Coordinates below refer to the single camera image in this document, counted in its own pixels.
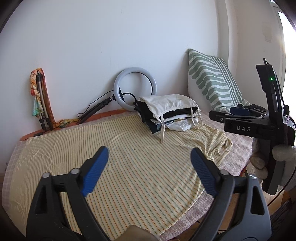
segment metal screw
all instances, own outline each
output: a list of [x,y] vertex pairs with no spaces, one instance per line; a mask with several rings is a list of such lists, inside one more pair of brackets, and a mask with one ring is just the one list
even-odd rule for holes
[[249,174],[249,177],[252,178],[252,179],[257,179],[257,177],[255,176],[255,174],[252,174],[252,173]]
[[48,178],[50,176],[50,173],[49,172],[45,172],[42,174],[42,177],[43,178]]
[[73,168],[70,172],[71,172],[71,174],[75,175],[75,174],[78,174],[79,171],[80,170],[78,168]]
[[229,172],[227,171],[227,170],[220,170],[220,173],[222,174],[222,175],[229,175]]

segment bed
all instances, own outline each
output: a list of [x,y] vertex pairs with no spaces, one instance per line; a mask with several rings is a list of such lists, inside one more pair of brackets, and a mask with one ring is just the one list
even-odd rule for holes
[[[135,113],[124,112],[117,115],[103,117],[98,120],[81,124],[79,126],[90,126],[94,123],[102,123],[104,121],[115,120],[117,118],[123,118],[123,117],[128,117],[133,115],[135,115]],[[206,125],[219,130],[223,130],[223,124],[211,121],[207,113],[202,112],[201,117],[203,119],[203,122]],[[77,128],[77,126],[68,127],[67,129],[74,129],[74,128]],[[247,164],[250,155],[252,154],[252,150],[251,150],[252,138],[231,134],[231,133],[226,133],[226,136],[232,141],[233,146],[229,151],[229,153],[221,161],[219,165],[219,169],[226,169],[232,175],[239,175],[241,170]],[[12,183],[12,177],[13,177],[13,173],[18,171],[18,170],[15,170],[16,163],[22,151],[24,150],[25,146],[26,146],[26,141],[19,141],[17,143],[14,149],[14,152],[11,156],[11,159],[9,161],[5,178],[4,178],[3,191],[2,191],[2,205],[8,215],[10,215],[11,213],[11,210],[10,210],[11,203],[9,201],[9,197],[11,195],[10,188]],[[182,217],[176,220],[171,227],[168,227],[166,230],[162,230],[162,232],[159,233],[160,239],[161,240],[172,239],[177,235],[179,235],[180,233],[182,233],[187,228],[189,228],[194,222],[200,219],[207,212],[208,208],[211,205],[212,200],[213,199],[210,195],[208,195],[205,191],[201,191],[201,194],[198,196],[197,200],[190,206],[188,210],[186,210],[186,212],[182,215]]]

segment ring light stand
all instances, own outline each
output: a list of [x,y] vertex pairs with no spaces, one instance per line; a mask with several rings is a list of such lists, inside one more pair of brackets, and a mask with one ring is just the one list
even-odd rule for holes
[[95,105],[94,107],[92,107],[89,111],[87,111],[86,113],[84,113],[82,116],[79,117],[79,123],[83,123],[85,122],[88,118],[90,118],[92,115],[94,115],[96,112],[98,112],[100,109],[102,109],[103,107],[105,107],[106,105],[108,105],[112,100],[116,100],[118,102],[118,104],[128,110],[128,111],[133,111],[135,112],[135,107],[128,105],[127,103],[125,103],[124,99],[123,99],[123,94],[121,93],[119,84],[121,82],[121,80],[128,74],[131,73],[140,73],[143,74],[147,77],[147,79],[150,81],[151,84],[151,95],[156,95],[157,92],[157,87],[156,87],[156,81],[153,78],[153,76],[145,69],[142,68],[138,68],[138,67],[133,67],[133,68],[127,68],[124,71],[122,71],[116,78],[115,82],[114,82],[114,95],[112,96],[112,98],[107,98],[105,100],[103,100],[102,102],[98,103],[97,105]]

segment pillowcase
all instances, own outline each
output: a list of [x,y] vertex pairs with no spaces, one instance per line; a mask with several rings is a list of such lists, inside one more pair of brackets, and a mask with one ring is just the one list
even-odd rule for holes
[[248,105],[224,60],[189,49],[188,92],[205,111]]

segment das logo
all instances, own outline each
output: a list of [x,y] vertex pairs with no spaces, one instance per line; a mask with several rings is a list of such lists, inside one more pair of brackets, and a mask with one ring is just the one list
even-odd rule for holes
[[241,127],[241,126],[237,126],[237,130],[238,131],[251,131],[251,128],[250,127],[248,127],[248,128],[245,128],[244,126],[243,127]]

